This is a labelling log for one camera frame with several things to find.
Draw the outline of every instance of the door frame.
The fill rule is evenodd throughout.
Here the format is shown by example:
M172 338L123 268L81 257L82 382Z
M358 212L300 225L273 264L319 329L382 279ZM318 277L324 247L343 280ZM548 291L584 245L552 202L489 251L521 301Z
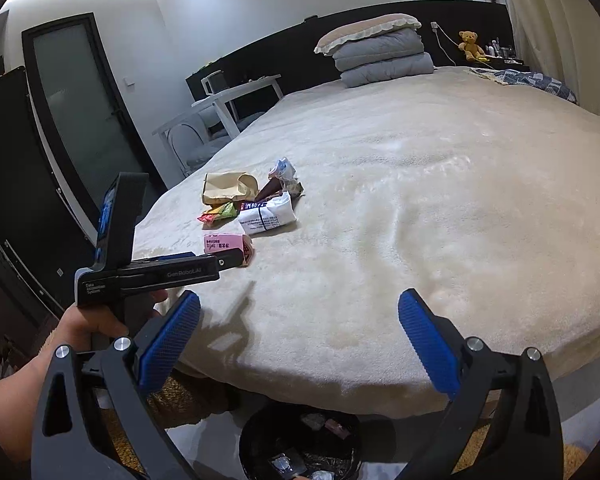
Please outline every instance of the door frame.
M82 207L84 213L88 216L89 220L94 226L98 225L98 219L100 218L100 207L91 198L91 195L87 191L87 188L82 182L80 175L78 174L75 166L71 160L71 157L67 153L62 142L62 137L56 128L56 122L54 121L51 110L46 101L45 91L42 86L42 80L40 79L40 72L38 71L38 62L36 60L36 51L34 47L34 40L55 30L61 30L67 27L73 27L75 25L83 25L87 31L87 37L91 45L91 52L93 58L98 67L98 72L102 78L103 86L105 91L109 95L111 101L116 105L116 111L118 115L118 121L122 126L122 131L126 134L126 138L129 142L131 150L134 155L140 161L142 168L149 174L149 180L154 184L155 188L164 193L167 191L167 187L158 173L154 162L151 160L149 153L147 152L142 139L138 134L138 130L126 109L120 89L116 83L116 79L113 76L107 55L98 33L98 27L96 25L96 19L92 12L85 14L77 14L75 16L69 16L67 18L61 18L59 20L53 20L52 22L43 23L36 27L29 28L22 32L22 51L24 54L24 63L27 69L27 78L29 80L29 89L31 92L31 98L33 104L36 107L38 118L40 119L40 125L42 126L42 134L45 136L46 141L51 148L58 166L60 167L61 173L75 195L76 200Z

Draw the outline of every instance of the white fluffy blanket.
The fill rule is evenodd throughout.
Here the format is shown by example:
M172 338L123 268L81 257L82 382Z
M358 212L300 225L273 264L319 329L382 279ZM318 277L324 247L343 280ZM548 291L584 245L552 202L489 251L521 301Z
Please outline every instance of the white fluffy blanket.
M182 366L344 412L439 409L397 319L410 286L464 336L538 347L554 377L600 355L599 117L453 68L297 92L158 200L134 256L202 253L205 173L262 186L282 156L298 222L191 287L204 317Z

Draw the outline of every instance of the pink package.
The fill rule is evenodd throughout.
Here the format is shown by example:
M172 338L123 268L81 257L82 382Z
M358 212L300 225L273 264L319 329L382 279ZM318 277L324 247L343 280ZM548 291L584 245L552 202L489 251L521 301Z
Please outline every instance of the pink package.
M241 234L213 234L205 235L205 254L217 253L227 249L240 249L244 254L242 267L249 265L253 256L251 238Z

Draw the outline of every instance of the blue patterned cloth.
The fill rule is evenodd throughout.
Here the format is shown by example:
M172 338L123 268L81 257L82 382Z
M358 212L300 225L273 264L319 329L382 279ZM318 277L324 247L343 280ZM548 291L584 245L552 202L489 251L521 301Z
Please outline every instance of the blue patterned cloth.
M481 77L496 80L503 85L533 86L561 99L566 99L570 103L578 104L576 95L565 83L541 72L519 72L512 69L488 70L486 68L472 68L471 70Z

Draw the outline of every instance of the gray folded comforter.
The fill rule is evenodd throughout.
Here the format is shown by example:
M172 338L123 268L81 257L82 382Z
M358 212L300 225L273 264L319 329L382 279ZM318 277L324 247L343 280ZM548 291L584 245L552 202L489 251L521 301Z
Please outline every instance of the gray folded comforter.
M424 52L424 45L418 33L412 28L403 28L366 40L349 41L336 50L333 59L336 68L344 72L357 66L421 52Z
M368 83L421 74L433 74L433 62L427 52L357 66L343 72L340 79L347 87L352 88Z

